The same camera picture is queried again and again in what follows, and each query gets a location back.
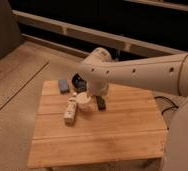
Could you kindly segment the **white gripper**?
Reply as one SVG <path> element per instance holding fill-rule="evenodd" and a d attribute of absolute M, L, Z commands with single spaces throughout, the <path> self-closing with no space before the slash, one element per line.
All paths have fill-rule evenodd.
<path fill-rule="evenodd" d="M 91 96 L 105 96 L 108 93 L 107 84 L 89 84 L 88 92 Z"/>

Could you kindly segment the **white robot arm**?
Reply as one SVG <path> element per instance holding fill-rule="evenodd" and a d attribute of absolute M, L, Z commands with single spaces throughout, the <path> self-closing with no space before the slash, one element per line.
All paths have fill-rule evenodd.
<path fill-rule="evenodd" d="M 182 96 L 169 125 L 161 171 L 188 171 L 188 53 L 114 62 L 106 49 L 96 48 L 78 73 L 94 95 L 114 83 Z"/>

